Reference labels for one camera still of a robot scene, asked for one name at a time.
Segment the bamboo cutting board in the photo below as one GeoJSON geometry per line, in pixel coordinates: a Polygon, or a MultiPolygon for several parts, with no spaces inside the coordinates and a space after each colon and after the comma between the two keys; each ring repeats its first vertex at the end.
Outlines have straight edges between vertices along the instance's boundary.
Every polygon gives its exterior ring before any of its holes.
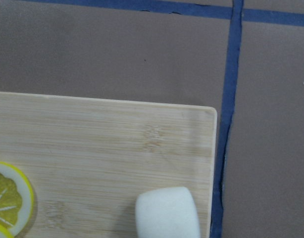
{"type": "Polygon", "coordinates": [[[217,112],[0,92],[0,161],[35,195],[22,238],[134,238],[139,194],[184,186],[209,236],[217,112]]]}

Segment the lemon slice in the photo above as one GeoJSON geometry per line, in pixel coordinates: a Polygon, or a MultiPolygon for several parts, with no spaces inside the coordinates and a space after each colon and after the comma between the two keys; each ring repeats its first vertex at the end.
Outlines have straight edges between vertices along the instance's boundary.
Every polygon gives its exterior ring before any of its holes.
{"type": "Polygon", "coordinates": [[[7,228],[0,225],[0,238],[14,238],[14,236],[7,228]]]}
{"type": "Polygon", "coordinates": [[[33,188],[25,174],[17,167],[0,161],[0,225],[15,237],[32,216],[33,188]]]}

